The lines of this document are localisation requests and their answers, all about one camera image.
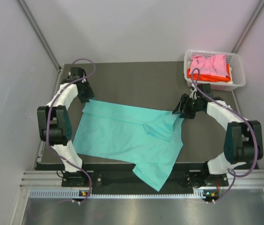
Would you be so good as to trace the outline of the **teal t shirt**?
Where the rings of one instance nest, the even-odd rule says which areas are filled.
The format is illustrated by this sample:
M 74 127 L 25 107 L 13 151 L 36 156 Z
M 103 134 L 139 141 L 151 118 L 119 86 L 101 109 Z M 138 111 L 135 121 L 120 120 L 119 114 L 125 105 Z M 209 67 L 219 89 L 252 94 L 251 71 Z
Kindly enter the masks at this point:
M 133 163 L 170 175 L 183 147 L 183 119 L 171 111 L 90 100 L 73 141 L 78 154 Z

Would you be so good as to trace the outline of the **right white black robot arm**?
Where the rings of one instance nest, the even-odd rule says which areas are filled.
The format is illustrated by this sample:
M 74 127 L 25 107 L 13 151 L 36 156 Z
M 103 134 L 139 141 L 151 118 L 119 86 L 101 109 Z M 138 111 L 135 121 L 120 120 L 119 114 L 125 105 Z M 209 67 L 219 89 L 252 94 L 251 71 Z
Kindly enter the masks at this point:
M 201 181 L 212 185 L 218 175 L 231 173 L 240 165 L 252 163 L 264 155 L 262 127 L 257 120 L 248 120 L 234 111 L 220 97 L 214 97 L 210 84 L 192 84 L 191 93 L 183 94 L 173 114 L 183 119 L 194 119 L 197 112 L 205 112 L 225 130 L 223 152 L 204 163 Z

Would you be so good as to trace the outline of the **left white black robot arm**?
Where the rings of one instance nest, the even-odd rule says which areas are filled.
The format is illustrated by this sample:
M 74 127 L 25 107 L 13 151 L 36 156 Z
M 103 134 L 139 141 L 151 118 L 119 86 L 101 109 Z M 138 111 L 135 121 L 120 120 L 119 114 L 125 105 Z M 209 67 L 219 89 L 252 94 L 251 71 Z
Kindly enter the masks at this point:
M 88 174 L 81 170 L 83 161 L 73 146 L 73 128 L 68 108 L 75 98 L 86 103 L 94 96 L 85 70 L 72 67 L 52 100 L 37 109 L 40 139 L 61 158 L 65 171 L 73 173 L 72 180 L 78 186 L 88 182 Z

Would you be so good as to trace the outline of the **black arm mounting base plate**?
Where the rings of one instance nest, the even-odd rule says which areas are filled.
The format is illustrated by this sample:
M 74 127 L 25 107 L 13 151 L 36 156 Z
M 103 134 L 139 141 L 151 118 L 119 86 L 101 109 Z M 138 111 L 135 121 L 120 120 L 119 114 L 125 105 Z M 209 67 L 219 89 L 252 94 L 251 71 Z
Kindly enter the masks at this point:
M 89 164 L 85 165 L 93 187 L 104 187 L 113 183 L 143 183 L 132 171 L 133 164 Z M 62 187 L 88 187 L 88 178 L 82 172 L 61 172 Z M 207 163 L 175 163 L 167 183 L 184 188 L 227 187 L 227 175 L 211 175 Z

